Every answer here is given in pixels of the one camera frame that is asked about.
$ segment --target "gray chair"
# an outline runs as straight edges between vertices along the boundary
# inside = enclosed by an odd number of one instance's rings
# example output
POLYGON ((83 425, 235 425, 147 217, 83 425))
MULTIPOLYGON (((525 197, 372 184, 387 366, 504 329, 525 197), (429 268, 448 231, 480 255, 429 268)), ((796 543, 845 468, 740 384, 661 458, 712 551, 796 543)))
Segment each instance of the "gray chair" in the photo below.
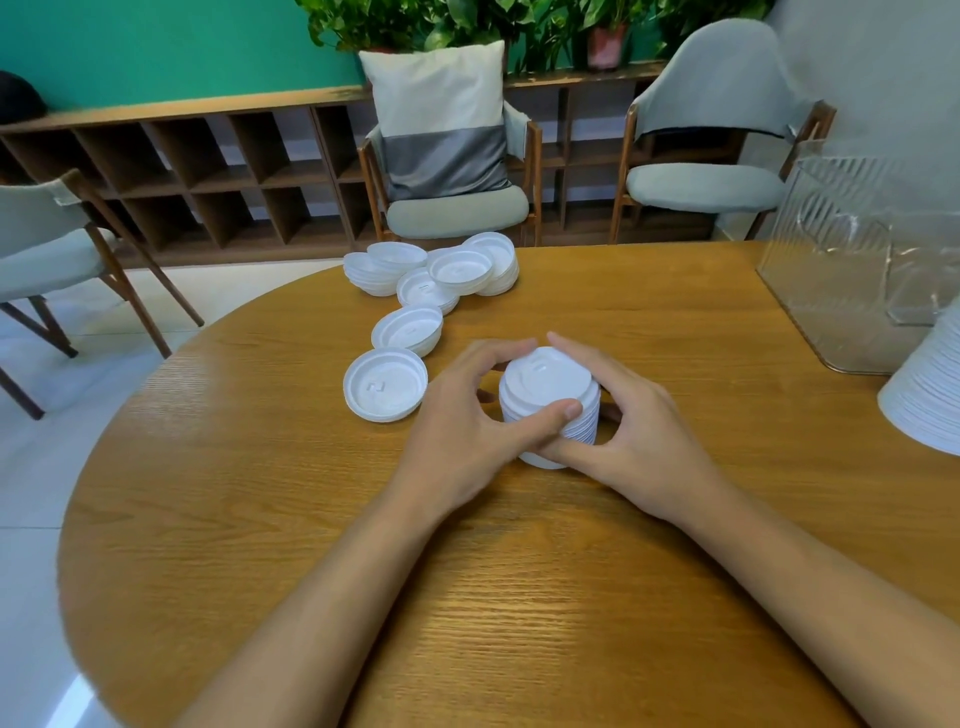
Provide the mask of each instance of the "gray chair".
POLYGON ((521 225, 521 241, 526 239, 527 228, 533 226, 534 245, 539 245, 542 238, 542 132, 529 116, 506 102, 503 104, 503 121, 507 155, 523 161, 522 186, 510 184, 488 192, 425 200, 389 199, 382 173, 385 168, 383 137, 379 126, 374 127, 358 152, 373 211, 376 239, 436 240, 521 225))
POLYGON ((780 206, 797 145, 826 137, 835 114, 830 105, 796 90, 777 36, 765 23, 730 19, 701 28, 627 112, 610 242, 616 242, 625 205, 638 206, 636 214, 643 206, 756 213, 747 233, 752 239, 766 215, 780 206), (792 142, 793 148, 777 175, 743 164, 647 161, 653 141, 647 136, 643 163, 630 168, 645 134, 699 128, 767 133, 792 142))
MULTIPOLYGON (((67 356, 77 355, 43 299, 44 294, 99 278, 130 302, 160 354, 170 355, 163 335, 114 254, 117 236, 91 221, 96 210, 114 231, 140 253, 144 263, 198 327, 204 320, 156 264, 153 257, 77 170, 58 180, 29 186, 0 185, 0 310, 67 356), (39 323, 11 301, 30 302, 39 323)), ((43 410, 0 369, 4 389, 31 417, 43 410)))

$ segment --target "wooden table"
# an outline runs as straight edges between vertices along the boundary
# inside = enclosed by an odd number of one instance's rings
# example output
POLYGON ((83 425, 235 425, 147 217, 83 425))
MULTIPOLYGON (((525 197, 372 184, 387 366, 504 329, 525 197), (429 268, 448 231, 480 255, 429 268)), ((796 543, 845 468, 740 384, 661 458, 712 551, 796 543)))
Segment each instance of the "wooden table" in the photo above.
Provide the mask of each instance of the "wooden table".
MULTIPOLYGON (((516 288, 461 300, 427 368, 471 339, 550 328, 602 347, 666 385, 743 487, 960 619, 960 459, 883 419, 881 378, 818 362, 755 275, 758 250, 519 250, 516 288)), ((411 421, 353 416, 342 379, 395 307, 337 269, 291 283, 193 339, 107 429, 66 515, 60 602, 121 720, 179 713, 387 479, 411 421)), ((427 549, 349 712, 370 726, 855 723, 683 534, 522 463, 427 549)))

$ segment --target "person's left hand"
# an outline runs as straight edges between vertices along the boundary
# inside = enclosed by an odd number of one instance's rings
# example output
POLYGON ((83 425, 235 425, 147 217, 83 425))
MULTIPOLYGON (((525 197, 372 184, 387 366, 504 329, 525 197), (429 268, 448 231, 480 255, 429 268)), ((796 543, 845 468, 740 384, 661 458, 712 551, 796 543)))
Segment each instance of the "person's left hand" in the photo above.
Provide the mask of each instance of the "person's left hand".
POLYGON ((475 341, 427 387, 391 487, 442 518, 473 499, 522 452, 560 432, 583 410, 558 400, 515 423, 492 420, 477 399, 483 375, 532 352, 536 339, 475 341))

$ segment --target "left arm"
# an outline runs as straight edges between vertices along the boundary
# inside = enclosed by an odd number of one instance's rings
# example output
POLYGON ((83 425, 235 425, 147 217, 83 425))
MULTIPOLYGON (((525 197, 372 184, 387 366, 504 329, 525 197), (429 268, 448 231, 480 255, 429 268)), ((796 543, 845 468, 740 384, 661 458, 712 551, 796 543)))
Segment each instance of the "left arm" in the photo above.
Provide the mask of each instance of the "left arm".
POLYGON ((200 693, 178 728, 336 725, 437 526, 503 465, 580 414, 579 402, 560 400, 506 425, 481 409, 480 377, 536 345, 478 342, 430 384, 390 483, 200 693))

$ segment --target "wall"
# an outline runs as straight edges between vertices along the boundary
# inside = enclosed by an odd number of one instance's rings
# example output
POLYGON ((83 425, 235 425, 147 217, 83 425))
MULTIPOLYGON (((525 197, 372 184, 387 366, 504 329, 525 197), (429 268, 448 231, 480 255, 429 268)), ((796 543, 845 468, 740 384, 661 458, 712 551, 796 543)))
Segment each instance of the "wall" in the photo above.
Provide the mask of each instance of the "wall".
POLYGON ((356 84, 294 0, 9 0, 0 68, 52 109, 356 84))
MULTIPOLYGON (((768 22, 801 85, 839 109, 831 136, 909 135, 960 116, 956 0, 779 0, 768 22)), ((742 161, 777 170, 784 156, 752 137, 742 161)), ((720 223, 733 239, 749 224, 720 223)))

